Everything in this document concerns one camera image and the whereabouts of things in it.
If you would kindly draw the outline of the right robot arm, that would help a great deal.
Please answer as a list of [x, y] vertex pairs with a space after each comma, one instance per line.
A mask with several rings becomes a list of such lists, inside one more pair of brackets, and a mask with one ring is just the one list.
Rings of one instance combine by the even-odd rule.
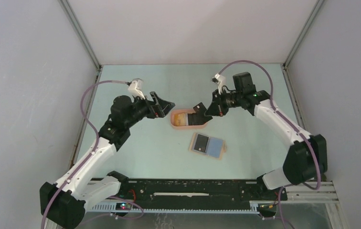
[[255, 191], [259, 198], [269, 199], [276, 188], [302, 184], [313, 178], [317, 181], [314, 188], [320, 187], [321, 175], [328, 169], [326, 139], [322, 135], [312, 135], [288, 118], [268, 92], [256, 90], [248, 72], [233, 76], [233, 90], [228, 89], [225, 77], [220, 74], [212, 82], [218, 88], [212, 93], [206, 116], [224, 116], [231, 108], [243, 108], [266, 124], [287, 148], [283, 165], [258, 177]]

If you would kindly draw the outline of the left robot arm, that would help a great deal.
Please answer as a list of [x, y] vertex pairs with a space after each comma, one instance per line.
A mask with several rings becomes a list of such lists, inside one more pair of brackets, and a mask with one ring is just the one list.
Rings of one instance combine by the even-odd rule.
[[99, 185], [88, 183], [102, 164], [124, 145], [132, 126], [143, 118], [164, 118], [175, 107], [174, 102], [161, 99], [155, 92], [150, 95], [152, 100], [127, 95], [116, 97], [108, 119], [96, 134], [94, 145], [61, 178], [41, 186], [41, 228], [49, 219], [64, 229], [74, 229], [86, 212], [102, 200], [128, 195], [128, 184], [113, 176], [106, 176]]

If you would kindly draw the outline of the black card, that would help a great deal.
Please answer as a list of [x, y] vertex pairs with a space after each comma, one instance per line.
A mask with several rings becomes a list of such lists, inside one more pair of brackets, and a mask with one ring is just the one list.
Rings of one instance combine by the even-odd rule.
[[210, 115], [205, 115], [207, 111], [202, 102], [193, 107], [194, 112], [187, 114], [187, 124], [192, 126], [204, 125], [213, 119]]
[[195, 143], [193, 146], [193, 150], [206, 154], [206, 148], [209, 142], [209, 137], [201, 134], [197, 134], [195, 138]]

